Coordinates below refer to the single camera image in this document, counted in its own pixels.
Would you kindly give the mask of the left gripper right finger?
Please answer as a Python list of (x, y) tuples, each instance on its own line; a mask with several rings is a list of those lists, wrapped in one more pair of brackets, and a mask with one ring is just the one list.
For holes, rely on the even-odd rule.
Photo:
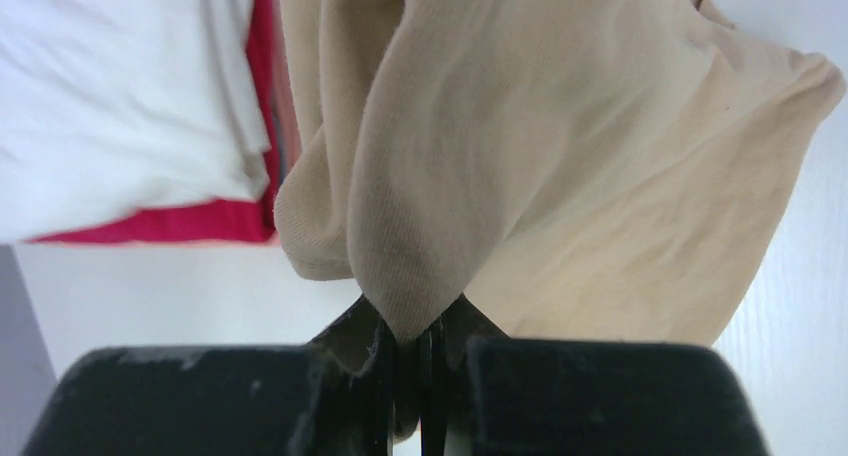
[(426, 455), (764, 455), (729, 366), (698, 346), (517, 339), (467, 299), (418, 340)]

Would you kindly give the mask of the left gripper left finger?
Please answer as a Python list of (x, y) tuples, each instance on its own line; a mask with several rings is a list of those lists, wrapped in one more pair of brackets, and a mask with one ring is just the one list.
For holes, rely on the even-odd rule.
[(292, 346), (115, 347), (60, 379), (27, 455), (387, 455), (395, 341), (364, 299)]

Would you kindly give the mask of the beige t-shirt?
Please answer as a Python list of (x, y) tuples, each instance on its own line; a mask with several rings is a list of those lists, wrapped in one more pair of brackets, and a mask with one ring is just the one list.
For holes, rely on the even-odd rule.
[(711, 0), (280, 0), (294, 270), (402, 340), (466, 296), (514, 336), (709, 345), (845, 79)]

